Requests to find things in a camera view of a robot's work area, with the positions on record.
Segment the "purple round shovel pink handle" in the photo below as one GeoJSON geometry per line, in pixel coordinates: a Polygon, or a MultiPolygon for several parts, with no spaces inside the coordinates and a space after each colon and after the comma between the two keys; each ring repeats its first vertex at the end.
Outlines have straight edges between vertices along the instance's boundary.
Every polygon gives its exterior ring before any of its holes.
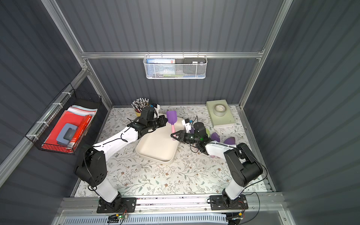
{"type": "Polygon", "coordinates": [[[172,127],[172,134],[175,133],[175,123],[177,122],[177,112],[176,111],[167,111],[166,116],[168,122],[171,124],[172,127]]]}

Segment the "green shovel wooden handle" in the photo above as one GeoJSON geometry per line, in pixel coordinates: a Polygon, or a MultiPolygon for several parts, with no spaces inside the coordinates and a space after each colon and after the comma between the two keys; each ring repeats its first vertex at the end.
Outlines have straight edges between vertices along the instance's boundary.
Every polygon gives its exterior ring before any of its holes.
{"type": "Polygon", "coordinates": [[[210,131],[206,128],[206,134],[208,135],[208,137],[210,137],[211,136],[211,133],[210,133],[210,131]]]}

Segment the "purple pointed shovel pink handle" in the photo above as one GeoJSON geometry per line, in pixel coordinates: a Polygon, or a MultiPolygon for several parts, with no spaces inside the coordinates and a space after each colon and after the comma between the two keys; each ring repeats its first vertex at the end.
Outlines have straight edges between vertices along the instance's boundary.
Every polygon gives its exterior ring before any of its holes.
{"type": "Polygon", "coordinates": [[[217,141],[218,143],[220,142],[220,136],[219,136],[219,134],[216,133],[216,132],[214,132],[214,133],[211,134],[211,139],[212,139],[213,141],[217,141]]]}

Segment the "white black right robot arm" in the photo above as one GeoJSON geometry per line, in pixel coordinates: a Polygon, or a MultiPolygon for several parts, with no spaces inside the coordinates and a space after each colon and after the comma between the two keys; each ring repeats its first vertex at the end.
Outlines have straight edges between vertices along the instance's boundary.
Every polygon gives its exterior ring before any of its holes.
{"type": "Polygon", "coordinates": [[[202,122],[196,122],[193,128],[193,133],[186,130],[174,131],[171,138],[209,156],[224,159],[232,180],[223,190],[222,199],[226,204],[238,201],[248,184],[263,173],[263,165],[245,143],[225,144],[213,140],[208,136],[202,122]]]}

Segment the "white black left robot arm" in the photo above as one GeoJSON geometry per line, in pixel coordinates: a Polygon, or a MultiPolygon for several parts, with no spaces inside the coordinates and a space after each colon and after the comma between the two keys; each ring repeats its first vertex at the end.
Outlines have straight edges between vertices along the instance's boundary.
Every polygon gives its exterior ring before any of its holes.
{"type": "Polygon", "coordinates": [[[119,150],[143,136],[165,127],[168,119],[159,115],[160,105],[152,104],[142,109],[141,115],[118,134],[96,143],[79,154],[74,168],[75,175],[88,184],[107,203],[116,202],[121,194],[107,178],[107,161],[119,150]]]}

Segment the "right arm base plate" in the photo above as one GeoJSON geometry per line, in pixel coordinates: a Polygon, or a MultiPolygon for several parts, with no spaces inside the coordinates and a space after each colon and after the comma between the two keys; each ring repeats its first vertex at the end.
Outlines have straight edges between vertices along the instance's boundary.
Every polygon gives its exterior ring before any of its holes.
{"type": "Polygon", "coordinates": [[[210,196],[207,199],[207,203],[210,204],[210,207],[213,211],[221,210],[239,210],[245,211],[248,209],[248,204],[245,195],[240,195],[235,200],[225,198],[221,195],[210,196]]]}

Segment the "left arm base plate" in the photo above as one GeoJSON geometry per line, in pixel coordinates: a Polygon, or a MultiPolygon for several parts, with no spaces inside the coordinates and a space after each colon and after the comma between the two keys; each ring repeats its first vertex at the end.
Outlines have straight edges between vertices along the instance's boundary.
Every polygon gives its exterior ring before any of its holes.
{"type": "Polygon", "coordinates": [[[97,207],[98,214],[105,213],[133,213],[135,212],[137,199],[134,197],[116,198],[112,203],[100,198],[97,207]]]}

